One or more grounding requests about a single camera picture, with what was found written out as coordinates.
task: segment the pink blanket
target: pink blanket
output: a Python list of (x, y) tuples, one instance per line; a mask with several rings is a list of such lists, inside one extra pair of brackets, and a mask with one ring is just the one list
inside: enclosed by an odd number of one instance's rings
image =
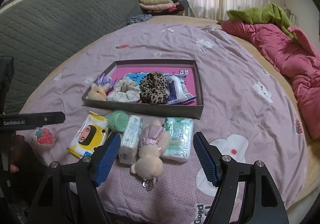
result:
[[(83, 106), (81, 96), (91, 82), (114, 61), (156, 58), (196, 61), (204, 109), (201, 120), (194, 120), (193, 133), (201, 131), (210, 144), (238, 162), (262, 160), (289, 208), (304, 186), (308, 163), (297, 112), (279, 82), (230, 35), (211, 25), (138, 23), (100, 38), (65, 63), (22, 111), (65, 113), (63, 124), (45, 127), (54, 136), (54, 144), (40, 144), (38, 130), (19, 134), (47, 165), (52, 161), (77, 162), (67, 147), (89, 111), (110, 113)], [(155, 119), (142, 118), (144, 126)], [(71, 188), (76, 191), (74, 183)], [(231, 221), (238, 220), (243, 190), (241, 183)], [(186, 163), (164, 162), (164, 175), (150, 192), (118, 159), (98, 192), (108, 212), (146, 223), (190, 224), (203, 223), (217, 189), (207, 181), (191, 146)]]
[(279, 71), (287, 76), (312, 139), (320, 138), (320, 53), (303, 31), (291, 26), (301, 47), (292, 42), (276, 25), (248, 25), (242, 21), (222, 24), (227, 33), (244, 38)]

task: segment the beige sheet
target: beige sheet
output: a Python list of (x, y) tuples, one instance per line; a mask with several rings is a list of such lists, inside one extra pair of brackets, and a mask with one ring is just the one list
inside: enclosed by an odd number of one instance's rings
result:
[[(188, 25), (198, 25), (198, 26), (207, 26), (207, 25), (213, 25), (217, 24), (217, 21), (213, 21), (210, 19), (204, 19), (204, 18), (193, 18), (193, 17), (185, 17), (185, 16), (158, 16), (153, 17), (150, 21), (147, 21), (145, 23), (174, 23), (174, 24), (188, 24)], [(248, 41), (243, 40), (238, 37), (234, 37), (243, 47), (245, 47), (258, 61), (259, 63), (272, 75), (274, 76), (280, 85), (284, 88), (287, 95), (289, 96), (290, 100), (292, 101), (294, 107), (296, 108), (298, 114), (300, 115), (300, 121), (301, 120), (301, 114), (297, 107), (297, 100), (294, 97), (292, 88), (290, 84), (286, 81), (286, 79), (277, 72), (274, 67), (259, 53), (259, 51)], [(43, 85), (45, 85), (48, 81), (52, 80), (57, 74), (59, 74), (59, 71), (70, 62), (74, 57), (81, 54), (82, 52), (86, 51), (92, 44), (88, 45), (75, 55), (73, 55), (71, 58), (66, 60), (64, 63), (62, 63), (59, 67), (57, 67), (43, 82), (42, 84), (32, 93), (32, 95), (29, 97), (27, 102), (25, 103), (25, 106), (22, 108), (21, 113), (23, 113), (24, 108), (27, 106), (27, 104), (35, 97), (35, 94)], [(310, 139), (309, 134), (303, 124), (304, 132), (306, 136), (306, 141), (308, 144), (308, 172), (306, 176), (306, 183), (304, 189), (301, 190), (299, 195), (296, 198), (296, 202), (310, 194), (316, 187), (320, 184), (320, 141), (313, 141)]]

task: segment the quilted sofa cover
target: quilted sofa cover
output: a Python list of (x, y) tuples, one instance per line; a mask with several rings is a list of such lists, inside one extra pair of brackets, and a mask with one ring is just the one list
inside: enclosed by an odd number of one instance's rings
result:
[(4, 112), (19, 112), (57, 66), (137, 14), (138, 0), (23, 0), (0, 13), (0, 54), (15, 69)]

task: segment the blue patterned cloth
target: blue patterned cloth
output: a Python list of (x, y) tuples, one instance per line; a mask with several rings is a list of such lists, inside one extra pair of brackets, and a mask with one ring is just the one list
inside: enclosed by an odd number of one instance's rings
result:
[(152, 18), (152, 15), (136, 15), (133, 17), (128, 18), (128, 25), (136, 24), (136, 23), (141, 23), (148, 21)]

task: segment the lavender quilt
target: lavender quilt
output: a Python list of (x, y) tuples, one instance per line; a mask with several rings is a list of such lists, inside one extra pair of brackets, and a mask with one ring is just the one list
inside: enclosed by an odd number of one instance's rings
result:
[[(114, 61), (152, 58), (197, 62), (204, 110), (201, 120), (194, 121), (194, 132), (202, 131), (222, 154), (239, 162), (264, 161), (285, 207), (290, 207), (304, 185), (307, 169), (306, 142), (296, 110), (276, 79), (214, 26), (134, 24), (101, 38), (66, 63), (23, 111), (63, 111), (64, 124), (45, 127), (55, 143), (41, 145), (35, 130), (20, 134), (46, 164), (76, 162), (66, 148), (88, 112), (110, 113), (82, 106), (81, 96), (90, 83)], [(143, 116), (144, 125), (151, 120)], [(232, 221), (237, 220), (243, 188), (238, 187)], [(216, 188), (206, 180), (192, 148), (188, 162), (164, 165), (164, 175), (150, 192), (116, 159), (98, 192), (106, 211), (135, 221), (186, 224), (203, 223)]]

